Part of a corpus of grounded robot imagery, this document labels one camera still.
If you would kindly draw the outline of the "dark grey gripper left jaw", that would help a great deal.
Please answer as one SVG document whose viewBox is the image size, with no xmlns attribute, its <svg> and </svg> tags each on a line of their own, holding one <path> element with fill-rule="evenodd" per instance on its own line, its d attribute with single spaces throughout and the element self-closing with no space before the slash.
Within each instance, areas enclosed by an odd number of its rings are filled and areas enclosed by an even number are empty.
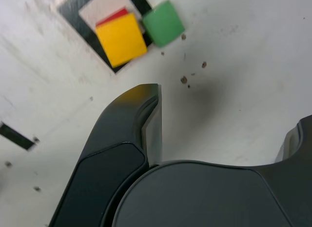
<svg viewBox="0 0 312 227">
<path fill-rule="evenodd" d="M 161 86 L 140 84 L 99 116 L 50 226 L 111 226 L 128 188 L 161 160 Z"/>
</svg>

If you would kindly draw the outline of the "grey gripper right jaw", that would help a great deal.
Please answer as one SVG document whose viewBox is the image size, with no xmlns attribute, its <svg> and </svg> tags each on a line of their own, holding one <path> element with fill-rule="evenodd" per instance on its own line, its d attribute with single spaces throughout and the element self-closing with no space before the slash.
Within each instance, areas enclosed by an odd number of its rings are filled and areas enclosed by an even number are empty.
<svg viewBox="0 0 312 227">
<path fill-rule="evenodd" d="M 172 161 L 142 175 L 121 199 L 115 227 L 309 227 L 312 118 L 290 131 L 283 160 L 259 166 Z"/>
</svg>

